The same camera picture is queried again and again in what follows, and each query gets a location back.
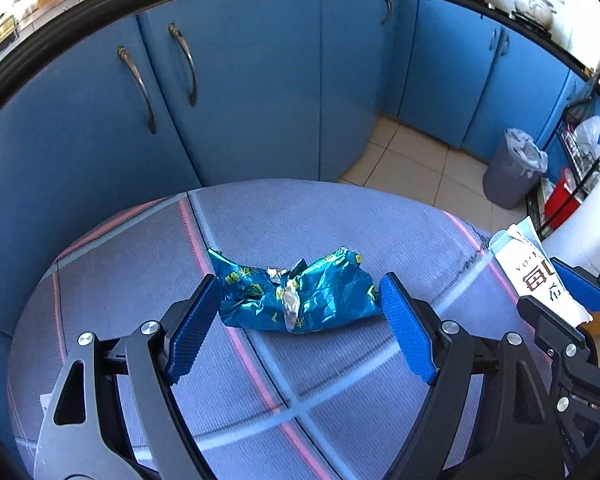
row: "crumpled wrapper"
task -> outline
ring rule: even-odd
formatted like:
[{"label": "crumpled wrapper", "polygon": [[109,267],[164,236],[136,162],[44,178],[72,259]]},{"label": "crumpled wrapper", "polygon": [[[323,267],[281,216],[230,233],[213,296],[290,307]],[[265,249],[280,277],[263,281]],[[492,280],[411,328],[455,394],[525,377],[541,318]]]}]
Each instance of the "crumpled wrapper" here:
[{"label": "crumpled wrapper", "polygon": [[307,333],[379,316],[371,276],[360,269],[362,256],[342,247],[310,266],[291,270],[236,264],[209,249],[222,283],[220,319],[227,326]]}]

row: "tiled floor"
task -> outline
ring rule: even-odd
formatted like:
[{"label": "tiled floor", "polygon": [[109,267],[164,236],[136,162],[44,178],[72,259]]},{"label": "tiled floor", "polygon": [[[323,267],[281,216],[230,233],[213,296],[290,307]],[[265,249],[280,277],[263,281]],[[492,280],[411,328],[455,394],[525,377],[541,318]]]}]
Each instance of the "tiled floor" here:
[{"label": "tiled floor", "polygon": [[405,196],[494,233],[526,216],[521,203],[502,209],[482,193],[486,165],[422,132],[380,117],[360,159],[341,182]]}]

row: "blue textured pad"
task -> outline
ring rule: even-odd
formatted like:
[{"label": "blue textured pad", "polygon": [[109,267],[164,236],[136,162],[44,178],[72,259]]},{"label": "blue textured pad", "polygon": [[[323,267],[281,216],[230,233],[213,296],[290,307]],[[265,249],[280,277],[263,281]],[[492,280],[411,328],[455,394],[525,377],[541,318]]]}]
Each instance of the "blue textured pad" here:
[{"label": "blue textured pad", "polygon": [[590,312],[600,312],[600,288],[561,261],[552,258],[551,263],[573,299]]},{"label": "blue textured pad", "polygon": [[200,291],[171,337],[169,360],[164,369],[164,375],[171,383],[177,383],[179,378],[191,371],[206,333],[218,313],[220,299],[220,281],[214,277]]},{"label": "blue textured pad", "polygon": [[384,312],[410,370],[430,383],[436,376],[431,339],[391,276],[380,280],[380,308]]}]

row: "pot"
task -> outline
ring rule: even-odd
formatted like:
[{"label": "pot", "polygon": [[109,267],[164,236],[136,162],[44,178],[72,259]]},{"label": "pot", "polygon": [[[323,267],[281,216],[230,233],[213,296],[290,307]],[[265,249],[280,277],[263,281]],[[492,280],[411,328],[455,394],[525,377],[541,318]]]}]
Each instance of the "pot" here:
[{"label": "pot", "polygon": [[551,30],[557,12],[549,0],[515,0],[516,12],[522,14],[542,28]]}]

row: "red bucket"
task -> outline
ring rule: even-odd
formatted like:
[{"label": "red bucket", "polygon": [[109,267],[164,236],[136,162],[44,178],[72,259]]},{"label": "red bucket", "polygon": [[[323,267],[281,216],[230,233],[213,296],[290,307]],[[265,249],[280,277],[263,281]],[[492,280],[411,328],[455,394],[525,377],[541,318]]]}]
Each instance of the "red bucket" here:
[{"label": "red bucket", "polygon": [[561,208],[562,204],[566,202],[566,205],[562,208],[560,213],[549,222],[551,229],[556,230],[560,227],[564,221],[569,218],[577,208],[582,204],[582,200],[577,196],[571,198],[571,193],[576,189],[576,182],[573,177],[573,173],[569,168],[562,168],[560,172],[560,180],[555,185],[554,192],[544,204],[544,216],[549,219],[555,215],[558,209]]}]

